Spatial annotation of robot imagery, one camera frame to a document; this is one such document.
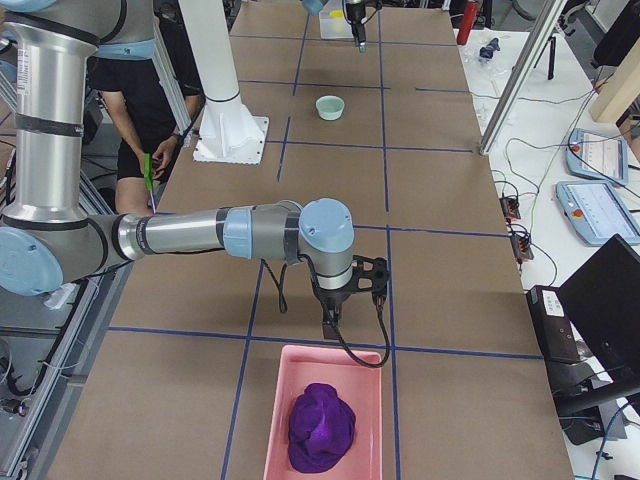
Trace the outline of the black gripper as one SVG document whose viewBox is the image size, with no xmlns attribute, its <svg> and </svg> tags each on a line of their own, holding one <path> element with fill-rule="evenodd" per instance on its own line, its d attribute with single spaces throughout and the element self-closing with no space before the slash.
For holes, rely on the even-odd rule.
<svg viewBox="0 0 640 480">
<path fill-rule="evenodd" d="M 321 287 L 315 287 L 314 295 L 322 308 L 323 338 L 325 340 L 338 340 L 340 334 L 339 320 L 342 316 L 342 306 L 349 299 L 351 293 L 344 288 L 328 290 Z"/>
<path fill-rule="evenodd" d="M 367 48 L 364 20 L 366 19 L 366 7 L 363 2 L 347 3 L 347 21 L 351 26 L 355 44 L 360 53 Z"/>
</svg>

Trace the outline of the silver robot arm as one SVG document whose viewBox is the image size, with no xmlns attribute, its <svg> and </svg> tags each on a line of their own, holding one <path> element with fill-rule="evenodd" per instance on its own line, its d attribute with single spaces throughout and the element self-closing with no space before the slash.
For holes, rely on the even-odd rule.
<svg viewBox="0 0 640 480">
<path fill-rule="evenodd" d="M 309 15 L 320 18 L 322 38 L 345 38 L 346 32 L 350 31 L 358 50 L 361 53 L 366 51 L 367 14 L 364 1 L 304 0 L 301 4 Z"/>
<path fill-rule="evenodd" d="M 15 197 L 1 214 L 1 285 L 34 296 L 147 255 L 223 250 L 236 257 L 306 262 L 335 339 L 342 303 L 358 280 L 348 208 L 221 208 L 191 214 L 86 214 L 79 204 L 86 63 L 92 55 L 140 60 L 155 50 L 149 1 L 8 1 L 18 43 Z"/>
</svg>

